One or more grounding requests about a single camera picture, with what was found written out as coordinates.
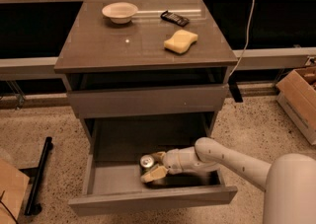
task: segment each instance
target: floor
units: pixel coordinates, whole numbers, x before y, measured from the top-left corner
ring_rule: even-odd
[[[272,88],[242,89],[243,103],[227,98],[212,132],[219,143],[272,162],[286,153],[316,158],[311,146],[277,103]],[[14,110],[15,100],[0,100],[0,158],[16,166],[36,166],[47,136],[53,149],[47,160],[38,201],[37,216],[19,216],[19,223],[262,223],[264,194],[222,167],[229,186],[238,192],[228,205],[77,217],[67,202],[80,196],[88,154],[88,140],[64,95],[27,96],[24,107]]]

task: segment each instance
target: brown tabletop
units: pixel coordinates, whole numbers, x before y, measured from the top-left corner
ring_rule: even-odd
[[[114,24],[102,9],[129,2],[138,12]],[[160,19],[165,10],[188,17],[184,28]],[[164,48],[179,29],[198,34],[182,55]],[[202,0],[85,0],[55,65],[57,73],[177,69],[235,65],[237,59]]]

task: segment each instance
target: white bowl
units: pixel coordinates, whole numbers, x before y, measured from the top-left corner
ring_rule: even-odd
[[[136,14],[138,8],[130,3],[117,2],[110,4],[102,9],[104,16],[109,17],[111,21],[117,24],[128,23],[131,17]]]

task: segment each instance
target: closed drawer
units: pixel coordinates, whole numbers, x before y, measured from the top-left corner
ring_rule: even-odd
[[[192,146],[203,136],[200,113],[96,119],[83,195],[70,206],[95,215],[229,203],[237,188],[226,187],[219,171],[140,181],[142,155]]]
[[[78,117],[130,116],[221,110],[226,85],[137,88],[68,93]]]

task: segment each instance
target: yellow sponge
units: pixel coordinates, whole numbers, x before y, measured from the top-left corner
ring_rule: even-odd
[[[165,48],[175,51],[179,54],[186,52],[193,42],[198,40],[198,35],[185,31],[176,31],[171,38],[164,41]]]

